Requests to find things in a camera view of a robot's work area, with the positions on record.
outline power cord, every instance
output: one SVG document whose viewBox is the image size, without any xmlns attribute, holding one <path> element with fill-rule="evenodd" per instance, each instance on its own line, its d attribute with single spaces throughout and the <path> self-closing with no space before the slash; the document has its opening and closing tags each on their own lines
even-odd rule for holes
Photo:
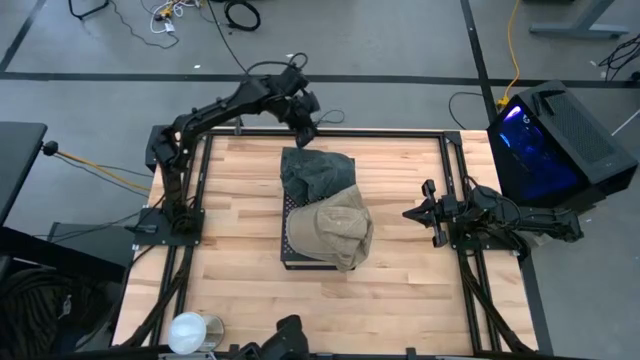
<svg viewBox="0 0 640 360">
<path fill-rule="evenodd" d="M 625 50 L 627 48 L 631 48 L 631 50 L 623 53 L 622 55 L 618 55 L 618 52 Z M 628 63 L 640 57 L 640 34 L 638 34 L 635 38 L 626 41 L 616 47 L 615 50 L 609 56 L 607 56 L 604 60 L 602 60 L 598 66 L 606 66 L 607 72 L 604 77 L 604 81 L 613 81 L 613 79 L 618 75 L 618 72 L 622 70 Z M 611 79 L 609 79 L 609 71 L 615 70 Z"/>
<path fill-rule="evenodd" d="M 151 12 L 151 20 L 149 22 L 149 29 L 154 34 L 162 34 L 167 33 L 171 34 L 175 31 L 173 23 L 171 22 L 171 17 L 175 15 L 176 17 L 182 17 L 184 14 L 183 7 L 196 7 L 195 4 L 188 4 L 183 0 L 168 0 L 164 4 L 158 6 Z M 164 21 L 164 29 L 155 30 L 153 28 L 153 23 L 156 21 Z"/>
<path fill-rule="evenodd" d="M 302 65 L 298 66 L 294 60 L 296 57 L 298 56 L 302 56 L 304 57 L 304 62 L 302 63 Z M 260 66 L 264 66 L 264 65 L 284 65 L 284 66 L 289 66 L 289 67 L 294 67 L 294 68 L 298 68 L 298 69 L 302 69 L 305 67 L 305 65 L 307 65 L 307 62 L 309 62 L 309 57 L 307 56 L 307 54 L 299 52 L 294 54 L 291 59 L 289 59 L 289 62 L 284 62 L 284 61 L 277 61 L 277 60 L 266 60 L 266 61 L 259 61 L 251 66 L 249 66 L 249 68 L 247 69 L 247 74 L 249 74 L 251 72 L 251 70 L 260 67 Z"/>
<path fill-rule="evenodd" d="M 247 10 L 249 10 L 253 14 L 253 16 L 256 17 L 256 23 L 252 26 L 244 26 L 233 21 L 233 19 L 231 18 L 231 14 L 229 12 L 231 11 L 231 8 L 234 6 L 242 6 L 242 7 L 245 7 Z M 262 24 L 262 20 L 260 19 L 260 13 L 258 12 L 258 9 L 256 9 L 253 5 L 249 4 L 245 0 L 227 1 L 224 4 L 224 16 L 227 18 L 227 21 L 229 21 L 228 26 L 232 29 L 238 29 L 242 31 L 256 31 L 260 27 L 260 24 Z"/>
<path fill-rule="evenodd" d="M 497 105 L 499 108 L 504 108 L 509 103 L 509 91 L 511 91 L 511 87 L 513 84 L 520 79 L 520 67 L 518 66 L 518 61 L 516 60 L 516 55 L 513 51 L 513 44 L 511 42 L 511 29 L 513 27 L 513 21 L 516 17 L 516 12 L 518 11 L 518 5 L 520 5 L 520 0 L 516 0 L 516 5 L 513 7 L 513 11 L 511 12 L 511 18 L 509 18 L 509 26 L 507 27 L 507 42 L 509 43 L 509 52 L 511 53 L 511 62 L 513 62 L 513 66 L 516 68 L 516 76 L 513 78 L 509 86 L 504 90 L 504 95 L 502 99 L 498 100 Z"/>
<path fill-rule="evenodd" d="M 151 208 L 155 209 L 156 207 L 158 207 L 158 205 L 160 205 L 162 200 L 164 200 L 164 195 L 162 195 L 160 197 L 160 199 Z M 57 239 L 56 241 L 52 241 L 52 243 L 53 244 L 58 244 L 58 243 L 60 243 L 62 241 L 73 239 L 73 238 L 78 237 L 78 236 L 82 236 L 82 235 L 86 235 L 86 234 L 89 234 L 89 233 L 92 233 L 92 232 L 96 232 L 96 231 L 100 231 L 100 230 L 104 230 L 104 229 L 110 228 L 110 227 L 112 227 L 112 226 L 114 226 L 116 224 L 120 224 L 120 223 L 122 223 L 122 222 L 124 222 L 126 220 L 131 219 L 132 217 L 138 215 L 139 213 L 140 213 L 140 211 L 137 211 L 137 212 L 135 212 L 135 213 L 133 213 L 131 215 L 123 217 L 122 219 L 118 219 L 118 220 L 115 220 L 115 221 L 104 223 L 102 225 L 98 225 L 98 226 L 96 226 L 94 228 L 91 228 L 91 229 L 76 230 L 76 231 L 70 231 L 70 232 L 67 232 L 67 233 L 64 233 L 64 234 L 53 235 L 52 237 L 62 237 L 62 239 Z M 144 216 L 142 216 L 138 220 L 138 222 L 136 222 L 136 224 L 133 226 L 133 231 L 136 230 L 136 228 L 144 221 L 144 219 L 147 218 L 147 216 L 149 216 L 149 214 L 151 214 L 151 211 L 147 212 Z M 48 235 L 33 235 L 33 236 L 43 237 L 43 236 L 48 236 Z"/>
<path fill-rule="evenodd" d="M 136 183 L 133 183 L 133 182 L 131 182 L 131 181 L 119 176 L 119 175 L 114 174 L 113 172 L 101 167 L 100 165 L 98 165 L 98 164 L 96 164 L 94 162 L 91 162 L 91 161 L 89 161 L 87 159 L 83 159 L 83 158 L 81 158 L 79 156 L 74 156 L 74 155 L 68 154 L 66 152 L 60 151 L 58 148 L 59 148 L 59 146 L 58 146 L 57 142 L 49 141 L 49 142 L 47 142 L 46 144 L 44 144 L 42 146 L 42 153 L 45 154 L 46 156 L 59 155 L 59 156 L 65 157 L 65 158 L 67 158 L 69 160 L 72 160 L 72 161 L 75 161 L 77 163 L 90 166 L 90 167 L 102 172 L 105 175 L 111 176 L 112 178 L 120 181 L 123 184 L 131 186 L 132 188 L 136 188 L 136 189 L 140 189 L 140 190 L 144 190 L 144 191 L 151 191 L 151 189 L 146 187 L 146 186 L 142 186 L 142 185 L 138 185 Z"/>
<path fill-rule="evenodd" d="M 153 178 L 153 175 L 149 175 L 149 174 L 143 174 L 143 173 L 139 173 L 137 171 L 133 171 L 133 170 L 128 170 L 128 169 L 123 169 L 121 167 L 117 167 L 117 166 L 111 166 L 111 165 L 102 165 L 99 164 L 98 166 L 100 166 L 103 169 L 112 169 L 112 170 L 118 170 L 118 171 L 123 171 L 132 175 L 138 175 L 138 176 L 142 176 L 142 177 L 148 177 L 148 178 Z"/>
<path fill-rule="evenodd" d="M 97 174 L 97 173 L 95 173 L 95 172 L 93 172 L 93 171 L 91 171 L 91 170 L 89 170 L 89 169 L 87 169 L 87 168 L 85 168 L 85 167 L 83 167 L 83 166 L 76 165 L 76 164 L 72 163 L 71 161 L 69 161 L 69 160 L 65 159 L 64 157 L 62 157 L 62 156 L 60 156 L 60 155 L 53 155 L 53 157 L 55 157 L 55 158 L 57 158 L 57 159 L 60 159 L 60 160 L 64 161 L 65 163 L 67 163 L 68 165 L 73 166 L 74 168 L 77 168 L 77 169 L 80 169 L 80 170 L 84 170 L 84 171 L 88 172 L 89 174 L 91 174 L 91 175 L 93 175 L 93 176 L 95 176 L 95 177 L 98 177 L 98 178 L 100 178 L 101 180 L 104 180 L 104 181 L 106 181 L 106 182 L 108 182 L 108 183 L 111 183 L 111 184 L 113 184 L 113 185 L 115 185 L 115 186 L 117 186 L 117 187 L 119 187 L 119 188 L 121 188 L 121 189 L 127 190 L 127 191 L 129 191 L 129 192 L 131 192 L 131 193 L 133 193 L 133 194 L 136 194 L 136 195 L 138 195 L 138 196 L 142 196 L 142 197 L 144 197 L 144 198 L 149 197 L 147 194 L 143 194 L 143 193 L 141 193 L 141 192 L 137 192 L 137 191 L 135 191 L 135 190 L 129 189 L 128 187 L 126 187 L 126 186 L 124 186 L 124 185 L 121 185 L 121 184 L 118 184 L 117 182 L 115 182 L 115 181 L 113 181 L 113 180 L 111 180 L 111 179 L 108 179 L 108 178 L 106 178 L 106 177 L 104 177 L 104 176 L 102 176 L 102 175 L 100 175 L 100 174 Z"/>
<path fill-rule="evenodd" d="M 451 115 L 451 118 L 453 119 L 453 121 L 455 121 L 455 123 L 458 124 L 458 126 L 460 126 L 460 128 L 462 130 L 467 130 L 467 128 L 462 126 L 462 124 L 458 121 L 458 119 L 456 119 L 456 116 L 453 115 L 453 110 L 451 109 L 451 103 L 453 102 L 453 99 L 458 95 L 474 95 L 474 96 L 482 97 L 482 94 L 474 93 L 474 92 L 468 92 L 468 91 L 458 91 L 458 92 L 453 93 L 453 95 L 451 95 L 451 97 L 449 98 L 449 115 Z"/>
<path fill-rule="evenodd" d="M 171 36 L 171 37 L 174 39 L 174 42 L 173 42 L 173 43 L 171 43 L 171 44 L 169 44 L 169 45 L 166 45 L 166 46 L 165 46 L 165 45 L 160 45 L 160 44 L 156 44 L 156 43 L 150 43 L 150 42 L 148 42 L 145 38 L 143 38 L 142 36 L 140 36 L 140 35 L 136 34 L 136 33 L 133 31 L 133 27 L 131 27 L 131 25 L 129 25 L 129 24 L 124 20 L 124 16 L 122 16 L 122 14 L 118 11 L 118 5 L 116 5 L 115 0 L 110 0 L 110 3 L 113 5 L 113 12 L 114 12 L 114 13 L 116 13 L 116 15 L 118 15 L 118 17 L 120 18 L 120 22 L 121 22 L 124 26 L 126 26 L 126 27 L 128 27 L 128 28 L 129 28 L 129 33 L 131 34 L 131 36 L 133 36 L 133 37 L 135 37 L 135 38 L 140 39 L 143 43 L 145 43 L 145 45 L 147 45 L 147 46 L 154 46 L 154 47 L 158 47 L 158 48 L 163 49 L 163 50 L 167 50 L 167 49 L 170 49 L 170 48 L 174 47 L 177 43 L 179 43 L 179 42 L 180 42 L 180 39 L 179 39 L 177 36 L 175 36 L 173 33 L 171 33 L 171 32 L 168 32 L 168 33 L 167 33 L 167 35 Z"/>
<path fill-rule="evenodd" d="M 340 115 L 342 115 L 342 117 L 340 119 L 338 119 L 338 120 L 327 120 L 326 119 L 327 115 L 332 114 L 332 113 L 340 114 Z M 346 118 L 346 115 L 344 114 L 344 111 L 338 110 L 338 109 L 333 109 L 333 110 L 329 110 L 329 111 L 325 112 L 324 114 L 322 114 L 322 116 L 320 116 L 320 118 L 318 120 L 314 121 L 313 124 L 316 127 L 320 126 L 320 124 L 323 124 L 323 123 L 324 124 L 342 124 L 344 122 L 345 118 Z"/>
<path fill-rule="evenodd" d="M 233 50 L 231 50 L 231 47 L 229 46 L 229 43 L 227 42 L 227 38 L 224 36 L 224 33 L 222 32 L 222 28 L 220 27 L 220 23 L 218 22 L 218 18 L 216 17 L 216 13 L 213 12 L 213 6 L 211 6 L 210 0 L 207 0 L 206 3 L 207 3 L 207 6 L 209 7 L 209 11 L 211 11 L 211 16 L 213 17 L 213 23 L 218 28 L 218 32 L 220 33 L 220 37 L 222 37 L 222 41 L 224 42 L 224 45 L 227 47 L 227 50 L 229 50 L 229 54 L 231 54 L 231 56 L 236 61 L 236 64 L 238 64 L 240 69 L 242 69 L 242 71 L 245 74 L 249 75 L 249 72 L 247 71 L 247 69 L 245 69 L 244 66 L 242 66 L 242 63 L 240 62 L 240 60 L 238 60 L 238 57 L 236 56 L 236 54 L 233 52 Z"/>
</svg>

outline butcher block tabletop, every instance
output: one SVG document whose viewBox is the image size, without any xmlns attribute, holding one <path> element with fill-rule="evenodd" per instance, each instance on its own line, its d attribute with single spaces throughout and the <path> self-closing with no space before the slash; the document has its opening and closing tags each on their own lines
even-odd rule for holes
<svg viewBox="0 0 640 360">
<path fill-rule="evenodd" d="M 469 175 L 499 190 L 486 132 L 460 134 Z M 275 333 L 279 319 L 298 314 L 312 352 L 404 354 L 414 347 L 423 355 L 472 354 L 455 251 L 449 246 L 435 249 L 433 231 L 401 215 L 423 201 L 420 187 L 426 179 L 435 180 L 437 197 L 446 192 L 438 141 L 317 137 L 307 146 L 355 159 L 356 181 L 375 230 L 368 259 L 347 273 L 287 271 L 280 262 L 280 155 L 288 146 L 295 146 L 292 137 L 213 138 L 202 243 L 193 256 L 185 311 L 223 320 L 225 336 L 217 350 L 261 344 Z M 201 145 L 194 169 L 200 168 L 202 151 Z M 453 147 L 449 152 L 456 193 L 461 194 Z M 149 204 L 161 196 L 158 170 Z M 156 302 L 166 254 L 167 248 L 158 246 L 132 269 L 114 344 L 131 336 Z M 507 251 L 484 254 L 496 307 L 521 340 L 537 348 L 517 258 Z M 175 268 L 181 257 L 179 250 Z M 476 307 L 488 349 L 477 301 Z M 171 303 L 161 343 L 166 343 L 173 311 Z"/>
</svg>

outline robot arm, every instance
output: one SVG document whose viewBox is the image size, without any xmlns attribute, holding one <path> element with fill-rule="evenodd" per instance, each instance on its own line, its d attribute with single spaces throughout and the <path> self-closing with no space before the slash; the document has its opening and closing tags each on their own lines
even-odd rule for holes
<svg viewBox="0 0 640 360">
<path fill-rule="evenodd" d="M 436 200 L 435 191 L 434 181 L 427 180 L 422 186 L 426 199 L 417 208 L 402 213 L 405 218 L 434 228 L 434 247 L 448 242 L 440 226 L 442 222 L 456 223 L 463 235 L 470 237 L 479 233 L 500 236 L 514 230 L 544 233 L 567 242 L 583 236 L 578 216 L 571 210 L 519 207 L 495 190 L 478 184 L 469 191 L 466 201 L 457 201 L 452 194 Z"/>
<path fill-rule="evenodd" d="M 218 98 L 201 109 L 193 108 L 159 134 L 152 150 L 162 170 L 163 212 L 173 232 L 193 231 L 194 220 L 183 193 L 182 177 L 200 136 L 240 115 L 267 111 L 295 132 L 296 145 L 302 148 L 317 135 L 310 114 L 320 110 L 315 95 L 304 90 L 308 84 L 295 65 L 287 66 L 278 76 L 247 77 L 231 96 Z"/>
</svg>

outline gray floor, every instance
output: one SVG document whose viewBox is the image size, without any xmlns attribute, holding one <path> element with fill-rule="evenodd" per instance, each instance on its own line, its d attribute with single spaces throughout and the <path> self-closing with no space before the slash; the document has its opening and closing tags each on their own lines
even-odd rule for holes
<svg viewBox="0 0 640 360">
<path fill-rule="evenodd" d="M 135 0 L 116 0 L 120 12 L 148 41 L 169 44 L 149 32 L 149 16 Z M 102 0 L 74 0 L 77 11 Z M 9 46 L 36 0 L 0 0 L 0 49 Z M 154 1 L 147 0 L 147 6 Z M 491 78 L 513 76 L 506 27 L 514 0 L 471 0 Z M 263 25 L 255 33 L 232 32 L 229 42 L 245 65 L 284 60 L 305 51 L 305 68 L 317 75 L 418 75 L 477 77 L 464 18 L 451 0 L 262 0 Z M 575 19 L 584 2 L 523 2 L 514 25 L 514 46 L 525 79 L 600 80 L 599 62 L 626 41 L 560 40 L 531 36 L 534 21 Z M 212 24 L 193 9 L 175 21 L 180 43 L 163 51 L 129 36 L 113 13 L 81 23 L 66 1 L 48 0 L 8 71 L 60 73 L 238 74 Z M 640 3 L 618 0 L 602 17 L 640 31 Z M 620 74 L 639 70 L 638 62 Z M 263 69 L 265 72 L 276 69 Z M 0 81 L 0 109 L 9 121 L 49 126 L 47 140 L 97 163 L 145 171 L 150 127 L 170 123 L 192 106 L 229 94 L 233 83 Z M 475 86 L 409 84 L 311 84 L 324 110 L 342 109 L 345 127 L 452 129 L 447 101 Z M 493 88 L 496 99 L 503 88 Z M 640 108 L 640 89 L 573 89 L 613 131 Z M 453 111 L 470 129 L 488 125 L 479 97 L 457 97 Z M 268 116 L 250 125 L 275 125 Z M 616 137 L 628 149 L 640 146 L 640 122 Z M 136 178 L 148 185 L 147 178 Z M 637 180 L 632 189 L 607 199 L 583 217 L 586 238 L 536 249 L 538 281 L 555 353 L 604 359 L 637 357 L 640 345 L 640 245 L 634 222 L 639 212 Z M 143 197 L 104 183 L 53 158 L 40 156 L 18 198 L 8 225 L 31 234 L 47 233 L 53 221 L 103 223 L 137 211 Z"/>
</svg>

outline black box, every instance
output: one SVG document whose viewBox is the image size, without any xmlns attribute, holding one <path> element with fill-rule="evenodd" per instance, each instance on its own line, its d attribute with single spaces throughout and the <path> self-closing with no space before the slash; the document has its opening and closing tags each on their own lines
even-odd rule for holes
<svg viewBox="0 0 640 360">
<path fill-rule="evenodd" d="M 523 206 L 584 211 L 638 167 L 560 81 L 515 95 L 487 132 L 502 193 Z"/>
</svg>

